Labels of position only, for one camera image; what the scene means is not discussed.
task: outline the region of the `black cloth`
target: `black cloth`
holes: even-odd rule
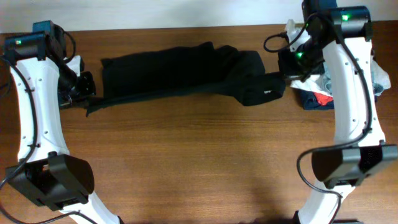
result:
[[[87,115],[101,108],[192,93],[233,96],[252,106],[281,98],[285,81],[265,74],[259,54],[211,42],[119,58],[102,59],[104,98],[92,100]]]
[[[335,103],[333,101],[329,102],[325,106],[318,103],[317,98],[311,91],[298,90],[300,100],[303,104],[305,110],[333,110],[335,109]]]

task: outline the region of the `blue fabric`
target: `blue fabric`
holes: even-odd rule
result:
[[[305,110],[333,110],[335,109],[335,104],[333,101],[329,102],[327,105],[322,106],[318,103],[317,98],[311,91],[298,90],[300,100],[303,104]]]

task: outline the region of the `table surface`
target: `table surface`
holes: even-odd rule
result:
[[[283,28],[107,30],[72,35],[102,95],[101,58],[209,40],[216,47],[257,50],[266,70],[275,72],[277,55],[265,52],[262,43]],[[393,86],[376,105],[391,144],[398,142],[397,28],[396,21],[377,22],[373,40],[378,62],[390,74]],[[270,47],[283,44],[275,40]],[[19,148],[15,88],[0,101],[0,108],[3,177],[4,168],[16,164]],[[60,112],[67,146],[71,155],[90,163],[96,193],[125,223],[249,223],[256,218],[268,223],[291,218],[310,193],[297,174],[297,156],[332,144],[335,123],[333,111],[304,111],[291,88],[282,99],[252,107],[227,96],[197,94],[114,106],[88,118],[85,113],[83,109]],[[309,158],[303,161],[303,170],[313,181]],[[366,180],[344,202],[338,218],[398,223],[397,171],[398,162]],[[34,206],[9,185],[1,191],[1,203],[27,222],[58,215]],[[7,221],[0,216],[0,223]],[[66,218],[59,223],[73,222]]]

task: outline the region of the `white wall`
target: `white wall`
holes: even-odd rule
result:
[[[240,26],[302,21],[302,0],[1,0],[0,32],[30,32],[53,20],[65,30]],[[397,0],[339,0],[367,6],[374,21],[398,19]]]

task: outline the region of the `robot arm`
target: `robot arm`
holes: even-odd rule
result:
[[[80,56],[67,64],[61,59],[66,54],[62,32],[51,21],[45,21],[34,24],[31,34],[6,40],[4,57],[15,68],[11,68],[11,74],[21,119],[18,160],[28,159],[8,182],[38,206],[76,213],[70,216],[77,223],[123,223],[94,192],[90,165],[69,156],[63,138],[59,108],[84,103],[95,94],[95,86],[92,75],[81,72],[84,64]],[[7,175],[18,167],[7,168]]]
[[[335,0],[304,0],[302,8],[305,28],[297,32],[290,21],[286,33],[290,44],[274,52],[279,52],[281,71],[288,77],[298,74],[302,81],[323,70],[326,62],[333,85],[337,146],[307,151],[312,152],[317,181],[309,184],[312,193],[294,222],[337,223],[333,221],[341,202],[365,178],[396,160],[398,153],[396,146],[385,145],[374,104],[369,11],[365,7],[337,8]],[[304,180],[300,160],[301,156],[298,170]]]

